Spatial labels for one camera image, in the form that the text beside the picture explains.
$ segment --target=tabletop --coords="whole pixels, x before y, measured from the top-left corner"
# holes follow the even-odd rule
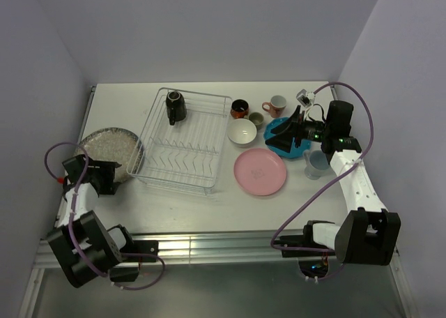
[[[242,98],[251,112],[264,114],[266,124],[272,121],[261,104],[273,95],[282,95],[287,106],[282,116],[293,113],[301,89],[314,91],[327,82],[201,82],[99,84],[96,87],[82,137],[101,128],[125,128],[139,135],[150,108],[161,87],[198,91]],[[330,88],[316,96],[316,103],[328,110],[333,100]],[[312,116],[320,118],[320,110]],[[258,132],[252,147],[263,147],[264,127]],[[312,149],[320,148],[317,143]],[[252,231],[277,229],[300,208],[318,189],[334,178],[334,174],[309,180],[304,174],[303,159],[284,159],[287,179],[282,189],[267,197],[255,197],[242,191],[233,176],[233,164],[246,149],[234,146],[225,137],[220,171],[213,193],[193,196],[151,187],[131,179],[114,196],[101,196],[95,212],[106,228],[122,224],[130,233],[190,233],[218,231]],[[322,194],[289,229],[302,229],[308,220],[328,220],[341,224],[347,208],[341,187],[337,183]]]

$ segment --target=cable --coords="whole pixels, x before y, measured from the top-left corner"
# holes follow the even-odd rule
[[[317,88],[317,90],[314,91],[314,94],[316,95],[322,89],[324,89],[328,86],[334,86],[334,85],[345,86],[346,88],[350,89],[361,101],[361,103],[367,113],[367,116],[369,118],[370,140],[369,140],[369,144],[367,145],[367,148],[364,150],[364,152],[358,158],[358,160],[362,160],[367,155],[367,153],[370,151],[371,145],[373,144],[373,141],[374,141],[374,123],[371,118],[371,113],[370,113],[369,107],[367,107],[367,104],[364,101],[364,98],[352,86],[350,86],[346,83],[343,83],[343,82],[329,82],[327,84],[324,84],[323,86],[320,86],[319,88]],[[304,250],[304,251],[309,251],[309,252],[332,252],[332,250],[328,249],[328,248],[282,247],[282,246],[275,245],[275,240],[279,236],[280,232],[282,232],[285,229],[285,227],[287,227],[289,225],[290,222],[295,220],[311,203],[313,203],[319,196],[321,196],[328,188],[333,186],[336,182],[339,182],[344,177],[349,175],[353,170],[356,169],[356,167],[358,165],[359,165],[359,163],[355,162],[349,170],[347,170],[345,173],[339,175],[338,177],[334,178],[329,183],[327,183],[325,186],[323,186],[321,189],[319,189],[319,191],[316,192],[316,194],[314,194],[310,199],[308,199],[308,201],[306,201],[290,218],[285,220],[285,222],[279,227],[279,229],[277,229],[277,231],[272,235],[272,238],[270,241],[270,246],[276,250]],[[333,274],[331,274],[331,276],[340,272],[340,270],[343,267],[344,267],[344,265],[342,265],[340,269],[338,269]]]
[[[51,169],[50,169],[49,166],[48,166],[48,155],[49,155],[49,153],[50,153],[53,149],[55,149],[55,148],[57,148],[57,147],[59,147],[59,146],[63,146],[63,145],[71,145],[71,146],[75,146],[75,147],[77,147],[78,149],[82,150],[82,152],[83,152],[84,155],[85,155],[85,164],[84,164],[84,168],[83,168],[83,170],[82,170],[82,173],[81,173],[79,179],[77,180],[77,182],[76,182],[76,184],[75,184],[75,192],[73,193],[72,201],[71,201],[70,217],[68,218],[68,232],[69,232],[69,234],[70,234],[70,239],[71,239],[71,241],[72,241],[72,244],[73,244],[74,247],[76,248],[76,251],[77,251],[77,253],[79,254],[79,256],[85,261],[85,264],[86,264],[86,265],[87,265],[87,266],[88,266],[88,267],[89,267],[95,274],[97,274],[98,276],[100,276],[100,277],[102,277],[102,278],[106,278],[106,277],[108,277],[108,274],[107,274],[107,273],[103,273],[101,270],[99,270],[99,269],[93,264],[93,262],[91,262],[90,259],[85,255],[84,251],[81,249],[79,243],[77,242],[75,233],[74,233],[73,228],[72,228],[72,223],[73,223],[73,220],[74,220],[74,218],[75,218],[75,214],[76,214],[75,211],[76,211],[77,191],[79,190],[79,187],[80,187],[80,185],[82,184],[82,180],[84,179],[84,176],[85,176],[85,174],[86,174],[86,171],[87,171],[87,169],[89,168],[89,155],[88,155],[88,153],[86,152],[86,149],[85,149],[84,147],[82,147],[82,146],[80,146],[80,145],[74,143],[74,142],[59,142],[59,143],[55,144],[54,146],[51,146],[51,147],[48,149],[48,151],[45,153],[45,157],[44,157],[45,169],[47,170],[48,174],[49,174],[53,179],[55,179],[55,180],[58,181],[59,178],[58,178],[55,174],[53,174],[53,172],[51,171]],[[165,271],[165,269],[166,269],[166,264],[165,264],[164,260],[163,260],[162,258],[158,257],[157,255],[152,255],[152,254],[139,254],[139,253],[121,253],[121,254],[122,254],[123,256],[127,256],[127,257],[130,257],[130,256],[133,256],[133,257],[136,257],[136,256],[138,256],[138,257],[154,257],[154,258],[156,258],[158,261],[160,261],[161,264],[162,264],[162,271],[161,271],[161,274],[159,274],[159,276],[158,276],[154,281],[152,281],[150,284],[145,285],[145,286],[143,286],[143,287],[138,287],[138,288],[124,287],[123,285],[118,285],[121,289],[126,289],[126,290],[142,290],[142,289],[147,289],[147,288],[151,287],[152,285],[154,285],[155,283],[157,283],[157,282],[161,279],[161,277],[162,277],[162,275],[164,274],[164,271]]]
[[[322,121],[325,123],[325,111],[324,111],[322,105],[320,105],[320,104],[313,104],[313,106],[309,108],[309,110],[308,110],[308,119],[311,119],[312,121],[315,121],[313,118],[311,118],[309,116],[309,111],[311,109],[313,109],[313,107],[320,107],[321,108],[321,111],[322,111]]]
[[[157,259],[159,262],[161,262],[162,265],[162,270],[161,273],[158,275],[158,277],[156,277],[156,279],[154,279],[152,282],[150,282],[148,285],[143,285],[141,287],[126,287],[125,285],[121,285],[119,283],[114,283],[115,286],[124,289],[124,290],[130,290],[130,291],[137,291],[137,290],[143,290],[143,289],[147,289],[151,286],[153,286],[154,284],[156,284],[159,280],[161,280],[164,272],[166,271],[166,263],[164,262],[163,259],[161,259],[160,257],[158,257],[157,255],[154,254],[143,254],[143,253],[121,253],[124,257],[154,257],[155,259]]]

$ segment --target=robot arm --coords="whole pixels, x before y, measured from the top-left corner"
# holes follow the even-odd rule
[[[360,153],[335,152],[330,162],[337,176],[353,166]],[[348,215],[339,226],[313,224],[313,241],[335,251],[342,263],[388,265],[392,259],[401,221],[388,212],[371,184],[364,163],[341,181]]]
[[[313,100],[298,97],[307,109]],[[353,106],[334,100],[330,103],[325,121],[306,120],[308,115],[297,107],[294,114],[272,130],[274,137],[266,140],[283,151],[290,151],[293,143],[300,146],[302,139],[321,143],[321,149],[337,176],[347,172],[355,163],[357,167],[341,181],[348,215],[342,225],[326,221],[309,221],[302,236],[280,237],[283,245],[292,247],[323,246],[334,250],[343,264],[388,265],[397,242],[401,221],[397,213],[390,213],[378,198],[371,184],[364,163],[362,150],[356,138],[350,136]],[[298,257],[302,253],[288,251],[284,257]]]
[[[85,166],[84,156],[75,156],[63,162],[68,175],[63,184],[67,207],[58,226],[47,235],[47,241],[56,256],[63,272],[73,287],[81,287],[99,274],[93,271],[75,249],[68,230],[72,210],[73,197],[76,194],[75,184]],[[73,233],[79,246],[88,260],[102,274],[109,275],[112,282],[133,282],[139,274],[138,267],[121,268],[118,265],[125,259],[123,253],[157,254],[157,241],[133,241],[132,237],[121,225],[105,229],[94,212],[100,195],[114,195],[118,183],[114,182],[116,162],[95,161],[89,158],[89,166],[79,190],[77,191],[75,214],[72,221]],[[153,258],[142,258],[143,262],[154,262]]]

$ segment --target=dish rack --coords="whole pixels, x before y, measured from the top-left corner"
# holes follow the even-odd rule
[[[171,91],[183,95],[187,110],[186,118],[174,126],[169,125],[166,109]],[[161,88],[127,172],[151,186],[210,194],[219,170],[231,102],[227,96]]]

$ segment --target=lavender wall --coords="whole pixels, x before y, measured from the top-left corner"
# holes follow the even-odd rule
[[[378,0],[340,77],[373,114],[367,167],[388,209],[401,216],[399,249],[423,317],[446,312],[445,76],[446,0]],[[362,109],[354,126],[365,144]]]
[[[377,0],[39,0],[94,82],[335,80]]]
[[[60,202],[43,156],[55,142],[76,140],[87,88],[36,0],[0,0],[0,28],[0,317],[9,318]],[[60,174],[64,156],[51,161]]]

